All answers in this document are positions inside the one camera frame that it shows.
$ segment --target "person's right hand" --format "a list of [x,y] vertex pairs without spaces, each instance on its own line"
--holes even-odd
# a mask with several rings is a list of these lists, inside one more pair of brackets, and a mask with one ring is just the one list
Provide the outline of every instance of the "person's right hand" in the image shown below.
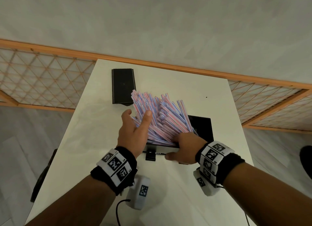
[[165,158],[182,164],[196,163],[195,155],[207,143],[193,132],[180,133],[174,137],[173,141],[179,143],[180,149],[177,153],[167,153]]

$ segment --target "black cable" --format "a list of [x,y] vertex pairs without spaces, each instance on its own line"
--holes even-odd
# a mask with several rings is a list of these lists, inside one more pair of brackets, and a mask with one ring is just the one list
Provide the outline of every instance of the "black cable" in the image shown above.
[[126,200],[121,200],[118,202],[118,204],[116,205],[116,218],[117,218],[117,223],[118,223],[118,226],[120,226],[120,222],[119,222],[119,218],[118,218],[118,206],[121,202],[124,202],[124,201],[131,201],[130,199],[126,199]]
[[250,224],[249,224],[249,221],[248,221],[248,218],[247,218],[247,214],[245,213],[245,216],[246,216],[246,220],[247,220],[247,224],[248,224],[248,226],[250,226]]
[[245,216],[246,216],[247,224],[248,224],[248,226],[250,226],[250,225],[249,225],[249,222],[248,222],[248,218],[247,218],[247,214],[246,214],[246,213],[245,213]]

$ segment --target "floor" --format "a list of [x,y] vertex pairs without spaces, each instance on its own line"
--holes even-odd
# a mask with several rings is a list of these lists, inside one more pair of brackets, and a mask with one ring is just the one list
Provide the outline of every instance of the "floor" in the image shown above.
[[[37,178],[46,167],[71,113],[0,107],[0,226],[22,226]],[[299,150],[312,135],[244,129],[254,165],[312,198],[312,180]]]

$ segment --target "wrist strap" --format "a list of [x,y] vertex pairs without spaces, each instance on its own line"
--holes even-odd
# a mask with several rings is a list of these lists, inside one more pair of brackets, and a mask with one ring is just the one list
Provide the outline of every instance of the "wrist strap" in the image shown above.
[[219,141],[205,144],[196,154],[195,160],[200,164],[200,173],[216,187],[223,184],[230,171],[245,162],[234,150]]
[[111,149],[91,171],[91,176],[105,182],[116,194],[133,184],[137,173],[137,161],[133,154],[124,147]]

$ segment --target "orange metal frame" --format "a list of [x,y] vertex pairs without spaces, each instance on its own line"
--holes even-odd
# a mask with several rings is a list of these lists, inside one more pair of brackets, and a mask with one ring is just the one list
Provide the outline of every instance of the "orange metal frame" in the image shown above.
[[[31,44],[31,43],[25,43],[25,42],[16,42],[16,41],[10,41],[10,40],[5,40],[5,39],[0,39],[0,46],[1,47],[7,47],[7,48],[19,49],[19,50],[25,50],[25,51],[41,52],[41,53],[62,55],[62,56],[75,57],[75,58],[83,58],[83,59],[90,59],[90,60],[104,59],[104,60],[110,60],[110,61],[116,61],[116,62],[124,62],[124,63],[130,63],[130,64],[136,64],[136,65],[142,65],[142,66],[149,66],[149,67],[156,67],[156,68],[167,69],[167,70],[175,70],[175,71],[180,71],[180,72],[199,74],[199,75],[207,75],[207,76],[224,78],[224,79],[234,80],[234,81],[250,82],[250,83],[272,85],[272,86],[278,86],[278,87],[284,86],[284,87],[302,89],[298,93],[296,93],[296,94],[292,95],[291,97],[285,99],[284,101],[280,102],[279,104],[269,108],[268,110],[264,111],[263,113],[261,113],[255,117],[251,118],[250,120],[244,122],[242,124],[242,126],[244,128],[253,128],[253,129],[312,133],[312,131],[299,131],[299,130],[280,129],[280,128],[268,128],[268,127],[258,127],[258,126],[252,125],[252,124],[256,123],[257,121],[259,121],[259,120],[283,109],[284,107],[298,101],[299,99],[311,94],[312,93],[312,84],[283,81],[283,80],[275,80],[275,79],[267,79],[267,78],[260,78],[260,77],[252,77],[252,76],[231,74],[231,73],[211,71],[211,70],[203,70],[203,69],[197,69],[197,68],[191,68],[191,67],[163,64],[163,63],[158,63],[158,62],[149,62],[149,61],[142,61],[142,60],[136,60],[136,59],[130,59],[130,58],[115,57],[115,56],[98,54],[98,53],[76,51],[76,50],[70,50],[70,49],[64,49],[64,48],[55,48],[55,47],[37,45],[37,44]],[[63,109],[63,108],[53,108],[53,107],[45,107],[45,106],[38,106],[38,105],[19,104],[16,100],[11,98],[7,94],[3,93],[2,91],[0,92],[0,98],[6,102],[6,103],[0,103],[0,105],[2,105],[2,106],[15,106],[15,107],[23,107],[23,108],[35,108],[35,109],[44,109],[44,110],[74,112],[74,109]]]

